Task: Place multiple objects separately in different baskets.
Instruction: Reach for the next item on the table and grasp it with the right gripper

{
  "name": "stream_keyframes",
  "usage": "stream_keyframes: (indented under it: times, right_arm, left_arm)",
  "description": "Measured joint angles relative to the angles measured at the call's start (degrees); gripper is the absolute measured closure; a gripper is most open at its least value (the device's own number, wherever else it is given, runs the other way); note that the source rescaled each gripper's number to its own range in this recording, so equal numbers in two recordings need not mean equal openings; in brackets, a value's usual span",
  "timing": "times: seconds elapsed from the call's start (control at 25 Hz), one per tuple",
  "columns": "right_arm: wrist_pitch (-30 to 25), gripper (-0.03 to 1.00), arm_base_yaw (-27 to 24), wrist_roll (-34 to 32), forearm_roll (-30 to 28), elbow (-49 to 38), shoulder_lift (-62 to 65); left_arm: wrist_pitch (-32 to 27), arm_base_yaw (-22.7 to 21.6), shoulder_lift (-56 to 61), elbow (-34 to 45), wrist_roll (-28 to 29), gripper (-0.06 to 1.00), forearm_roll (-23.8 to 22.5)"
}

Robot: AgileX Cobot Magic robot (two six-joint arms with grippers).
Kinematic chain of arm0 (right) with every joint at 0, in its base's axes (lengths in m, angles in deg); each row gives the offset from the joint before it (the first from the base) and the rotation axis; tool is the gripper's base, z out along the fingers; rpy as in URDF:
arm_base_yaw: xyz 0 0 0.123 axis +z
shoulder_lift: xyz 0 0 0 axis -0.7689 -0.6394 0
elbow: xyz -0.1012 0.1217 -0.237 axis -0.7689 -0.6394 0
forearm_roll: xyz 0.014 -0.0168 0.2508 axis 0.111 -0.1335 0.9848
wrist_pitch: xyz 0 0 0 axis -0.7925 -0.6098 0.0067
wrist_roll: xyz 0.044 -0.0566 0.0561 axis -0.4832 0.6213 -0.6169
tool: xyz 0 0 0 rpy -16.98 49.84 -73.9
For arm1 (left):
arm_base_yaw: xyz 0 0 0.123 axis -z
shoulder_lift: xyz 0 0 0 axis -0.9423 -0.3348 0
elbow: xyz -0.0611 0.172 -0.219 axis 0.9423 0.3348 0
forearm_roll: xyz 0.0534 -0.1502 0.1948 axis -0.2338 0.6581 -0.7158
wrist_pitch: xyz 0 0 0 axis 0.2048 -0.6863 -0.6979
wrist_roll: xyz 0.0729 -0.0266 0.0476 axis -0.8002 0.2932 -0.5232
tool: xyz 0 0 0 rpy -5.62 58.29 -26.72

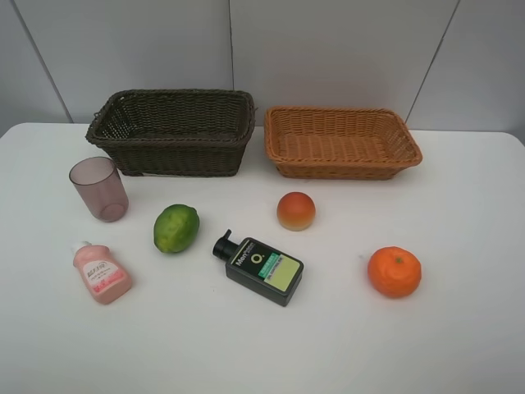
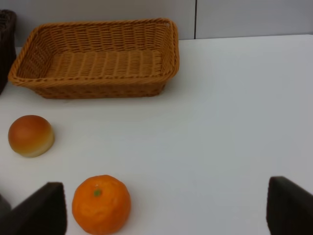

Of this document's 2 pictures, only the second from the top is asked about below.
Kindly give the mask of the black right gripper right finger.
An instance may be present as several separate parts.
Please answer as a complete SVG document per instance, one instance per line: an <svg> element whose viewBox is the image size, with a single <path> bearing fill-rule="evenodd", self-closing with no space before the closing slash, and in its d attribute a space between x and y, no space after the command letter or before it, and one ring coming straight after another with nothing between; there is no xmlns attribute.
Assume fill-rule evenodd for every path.
<svg viewBox="0 0 313 235"><path fill-rule="evenodd" d="M312 235L313 195L286 177L271 177L266 221L272 235Z"/></svg>

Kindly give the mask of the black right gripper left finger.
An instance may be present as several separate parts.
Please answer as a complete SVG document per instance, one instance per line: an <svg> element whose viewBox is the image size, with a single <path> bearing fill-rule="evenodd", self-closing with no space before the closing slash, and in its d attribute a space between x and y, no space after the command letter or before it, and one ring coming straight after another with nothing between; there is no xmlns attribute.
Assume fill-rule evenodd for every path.
<svg viewBox="0 0 313 235"><path fill-rule="evenodd" d="M48 182L0 219L2 235L64 235L67 209L64 185Z"/></svg>

